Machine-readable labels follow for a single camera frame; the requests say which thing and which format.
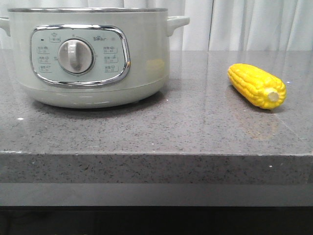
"yellow corn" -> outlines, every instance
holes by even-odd
[[[234,64],[228,69],[228,77],[237,91],[262,109],[274,109],[286,98],[283,81],[253,65]]]

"silver trim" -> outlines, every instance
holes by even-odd
[[[92,82],[61,82],[61,81],[55,81],[47,79],[40,74],[38,74],[33,66],[32,62],[32,36],[35,32],[40,30],[52,30],[52,29],[96,29],[96,30],[107,30],[107,31],[113,31],[117,33],[119,38],[121,39],[122,46],[123,46],[123,52],[124,52],[124,68],[123,70],[116,76],[105,79],[105,80],[99,80],[99,81],[92,81]],[[56,24],[56,25],[42,25],[34,29],[33,33],[30,36],[30,64],[32,67],[32,70],[34,71],[35,75],[42,79],[44,82],[49,83],[54,86],[58,87],[76,87],[76,88],[83,88],[83,87],[94,87],[94,86],[102,86],[107,84],[113,84],[117,83],[121,80],[123,80],[126,75],[128,74],[131,66],[131,59],[130,59],[130,53],[128,48],[128,43],[125,34],[122,30],[115,26],[111,25],[97,25],[97,24]]]
[[[167,12],[167,8],[9,8],[9,12],[38,12],[38,13],[103,13],[103,12]]]

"control panel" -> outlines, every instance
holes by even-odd
[[[114,26],[39,26],[30,43],[34,73],[52,85],[85,87],[116,83],[130,69],[126,37]]]

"pot lid rim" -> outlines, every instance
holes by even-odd
[[[167,12],[167,8],[111,8],[111,7],[63,7],[63,8],[9,8],[8,12],[41,13],[101,13],[101,12]]]

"brand logo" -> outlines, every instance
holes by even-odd
[[[107,40],[107,38],[103,38],[101,36],[96,36],[96,37],[93,37],[93,40],[94,41],[105,41],[105,40]]]

